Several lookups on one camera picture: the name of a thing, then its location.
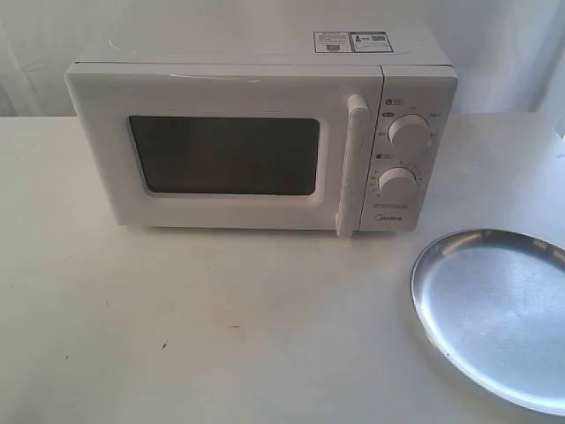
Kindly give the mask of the white microwave oven body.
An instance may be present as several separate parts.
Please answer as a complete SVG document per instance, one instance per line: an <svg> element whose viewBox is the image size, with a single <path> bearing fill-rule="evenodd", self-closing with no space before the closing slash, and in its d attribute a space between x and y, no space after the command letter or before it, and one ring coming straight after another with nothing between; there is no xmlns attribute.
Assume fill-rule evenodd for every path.
<svg viewBox="0 0 565 424"><path fill-rule="evenodd" d="M294 19L265 26L219 17L180 24L166 19L163 27L145 26L135 19L105 42L97 42L74 64L379 66L384 82L357 231L410 231L417 225L426 196L456 91L456 73L423 32L402 35L408 45L405 52L395 51L391 35L384 31L393 53L336 54L314 51L317 31ZM398 149L390 143L389 126L409 114L421 116L431 128L427 147ZM390 199L380 192L380 175L395 167L411 170L416 177L417 191L410 198Z"/></svg>

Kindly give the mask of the white printed label sticker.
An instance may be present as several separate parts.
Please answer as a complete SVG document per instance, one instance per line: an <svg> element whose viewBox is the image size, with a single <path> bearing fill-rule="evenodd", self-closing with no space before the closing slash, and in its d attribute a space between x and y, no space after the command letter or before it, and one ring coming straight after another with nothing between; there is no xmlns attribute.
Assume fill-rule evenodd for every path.
<svg viewBox="0 0 565 424"><path fill-rule="evenodd" d="M393 53L384 31L317 31L313 33L316 53Z"/></svg>

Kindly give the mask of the lower white control knob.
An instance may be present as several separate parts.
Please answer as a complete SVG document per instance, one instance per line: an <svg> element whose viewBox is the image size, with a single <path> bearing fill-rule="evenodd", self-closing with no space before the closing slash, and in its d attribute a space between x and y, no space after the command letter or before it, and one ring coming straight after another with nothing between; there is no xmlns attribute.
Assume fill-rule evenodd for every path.
<svg viewBox="0 0 565 424"><path fill-rule="evenodd" d="M416 177L411 170L395 167L385 170L379 177L381 194L387 198L410 198L417 191Z"/></svg>

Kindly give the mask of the white control knob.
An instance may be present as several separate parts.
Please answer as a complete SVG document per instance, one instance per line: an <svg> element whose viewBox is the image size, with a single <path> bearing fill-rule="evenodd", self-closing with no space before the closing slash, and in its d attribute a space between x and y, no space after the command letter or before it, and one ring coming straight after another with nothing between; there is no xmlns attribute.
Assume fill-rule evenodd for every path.
<svg viewBox="0 0 565 424"><path fill-rule="evenodd" d="M379 177L381 194L387 198L410 198L417 191L416 177L411 170L395 167L385 170Z"/></svg>
<svg viewBox="0 0 565 424"><path fill-rule="evenodd" d="M399 117L389 126L388 138L394 148L420 149L428 146L432 132L421 116L409 114Z"/></svg>

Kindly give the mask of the upper white control knob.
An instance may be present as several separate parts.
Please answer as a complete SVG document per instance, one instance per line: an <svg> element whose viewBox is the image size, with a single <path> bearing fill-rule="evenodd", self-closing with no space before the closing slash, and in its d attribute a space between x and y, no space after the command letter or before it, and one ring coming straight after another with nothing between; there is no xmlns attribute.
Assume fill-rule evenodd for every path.
<svg viewBox="0 0 565 424"><path fill-rule="evenodd" d="M388 138L394 148L420 149L428 146L432 132L421 116L409 114L399 117L389 126Z"/></svg>

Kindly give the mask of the round silver metal tray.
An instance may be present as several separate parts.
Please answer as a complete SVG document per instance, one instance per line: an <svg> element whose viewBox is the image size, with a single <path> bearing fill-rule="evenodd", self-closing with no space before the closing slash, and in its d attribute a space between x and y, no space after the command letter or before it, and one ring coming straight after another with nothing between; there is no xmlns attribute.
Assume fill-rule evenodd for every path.
<svg viewBox="0 0 565 424"><path fill-rule="evenodd" d="M431 344L469 380L563 416L563 248L495 229L445 235L415 260L411 301Z"/></svg>

